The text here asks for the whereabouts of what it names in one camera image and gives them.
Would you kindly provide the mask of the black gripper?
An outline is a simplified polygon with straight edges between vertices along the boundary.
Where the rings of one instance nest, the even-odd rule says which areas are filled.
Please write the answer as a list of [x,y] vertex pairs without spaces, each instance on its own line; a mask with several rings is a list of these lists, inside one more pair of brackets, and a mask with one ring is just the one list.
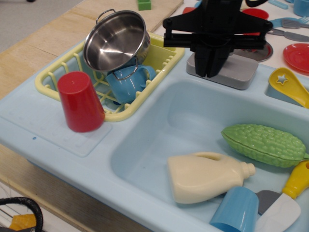
[[216,76],[231,53],[223,46],[261,49],[272,28],[268,20],[243,13],[241,5],[240,0],[203,0],[187,13],[164,19],[164,46],[196,50],[196,74]]

